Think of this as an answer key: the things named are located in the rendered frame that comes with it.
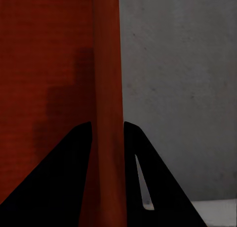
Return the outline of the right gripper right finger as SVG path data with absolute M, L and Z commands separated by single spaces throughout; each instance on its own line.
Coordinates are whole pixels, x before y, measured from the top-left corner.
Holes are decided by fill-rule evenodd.
M 137 155 L 155 210 L 143 206 Z M 124 122 L 127 227 L 207 227 L 143 130 Z

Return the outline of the storage box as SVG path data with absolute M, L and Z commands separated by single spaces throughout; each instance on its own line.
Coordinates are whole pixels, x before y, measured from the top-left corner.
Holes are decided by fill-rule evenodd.
M 88 121 L 78 227 L 127 227 L 119 0 L 0 0 L 0 205 Z

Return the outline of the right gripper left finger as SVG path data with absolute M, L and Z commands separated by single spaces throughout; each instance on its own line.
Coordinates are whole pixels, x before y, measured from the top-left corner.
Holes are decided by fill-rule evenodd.
M 0 205 L 0 227 L 78 227 L 92 144 L 74 127 Z

